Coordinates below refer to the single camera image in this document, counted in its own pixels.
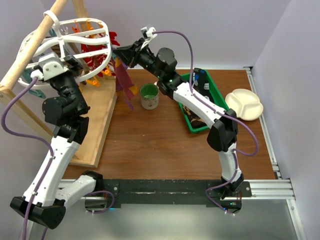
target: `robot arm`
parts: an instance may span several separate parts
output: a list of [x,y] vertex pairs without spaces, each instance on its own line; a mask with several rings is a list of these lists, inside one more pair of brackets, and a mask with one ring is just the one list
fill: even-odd
[[[154,28],[149,30],[143,28],[141,31],[144,37],[135,41],[132,45],[114,49],[113,53],[130,68],[140,65],[156,76],[158,78],[157,86],[164,95],[187,106],[204,120],[210,128],[207,142],[210,147],[218,152],[222,167],[222,181],[229,181],[233,177],[236,168],[232,150],[236,148],[238,125],[230,119],[221,117],[217,112],[234,118],[236,118],[236,113],[232,109],[225,111],[198,92],[196,94],[197,97],[212,106],[217,112],[212,111],[197,100],[190,91],[189,82],[176,72],[177,60],[174,52],[169,48],[163,47],[154,55],[148,46],[151,39],[150,32],[154,31]],[[243,174],[238,167],[235,178],[226,188],[234,192],[243,180]]]
[[68,187],[58,189],[68,164],[87,134],[89,118],[81,115],[90,109],[74,78],[82,69],[81,64],[70,56],[64,60],[71,67],[65,67],[55,53],[45,55],[39,59],[39,69],[32,73],[41,76],[43,72],[44,81],[58,93],[57,97],[47,98],[42,104],[45,121],[56,126],[50,144],[54,159],[38,190],[35,192],[35,186],[51,160],[50,151],[23,196],[14,197],[10,203],[11,208],[23,217],[31,204],[28,219],[50,229],[60,224],[66,209],[81,197],[102,190],[103,181],[101,174],[86,171]]

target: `wooden dowel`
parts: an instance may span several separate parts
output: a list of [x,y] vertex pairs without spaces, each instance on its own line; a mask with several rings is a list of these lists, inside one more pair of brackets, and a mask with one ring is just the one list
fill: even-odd
[[[78,18],[88,18],[88,12],[84,0],[72,0],[72,4],[75,10],[75,14]],[[82,21],[80,22],[80,27],[82,31],[88,31],[87,24]]]
[[[61,10],[64,8],[68,0],[56,0],[51,7],[51,11],[58,16]],[[45,16],[33,36],[20,53],[19,57],[13,62],[9,71],[5,74],[0,84],[5,86],[7,89],[12,90],[17,83],[19,77],[22,75],[26,66],[34,56],[41,42],[51,29],[54,22],[49,16]]]

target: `green tray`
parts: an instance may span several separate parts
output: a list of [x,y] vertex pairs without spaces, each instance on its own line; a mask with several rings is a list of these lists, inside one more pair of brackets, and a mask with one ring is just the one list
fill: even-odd
[[[208,81],[209,81],[209,91],[213,97],[213,100],[214,100],[214,104],[218,105],[219,107],[221,108],[224,108],[225,110],[229,110],[229,107],[228,105],[226,104],[226,101],[224,100],[224,98],[222,97],[220,91],[218,90],[215,82],[213,81],[213,79],[211,78],[210,74],[208,73],[207,70],[205,70],[205,72],[207,73],[207,77],[208,77]],[[187,73],[187,74],[183,74],[182,77],[189,81],[189,77],[190,77],[190,73]],[[184,115],[184,118],[185,118],[185,121],[190,129],[190,132],[192,134],[197,134],[197,133],[200,133],[206,129],[209,129],[208,126],[203,126],[203,127],[199,127],[199,128],[193,128],[191,126],[191,123],[188,119],[188,116],[184,113],[184,110],[183,110],[183,107],[182,107],[182,104],[179,102],[179,107]]]

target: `wooden post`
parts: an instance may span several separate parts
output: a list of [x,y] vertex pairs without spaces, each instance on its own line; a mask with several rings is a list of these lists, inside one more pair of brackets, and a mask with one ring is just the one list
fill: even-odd
[[[84,0],[72,0],[72,4],[78,18],[89,18]],[[87,24],[85,22],[80,22],[80,27],[83,32],[88,31]]]

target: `gray floor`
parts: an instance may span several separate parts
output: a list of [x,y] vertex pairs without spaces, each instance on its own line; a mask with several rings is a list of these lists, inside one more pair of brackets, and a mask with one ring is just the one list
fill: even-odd
[[[33,225],[30,240],[43,227]],[[244,200],[236,217],[201,205],[123,205],[86,213],[78,201],[45,240],[296,240],[285,200]]]

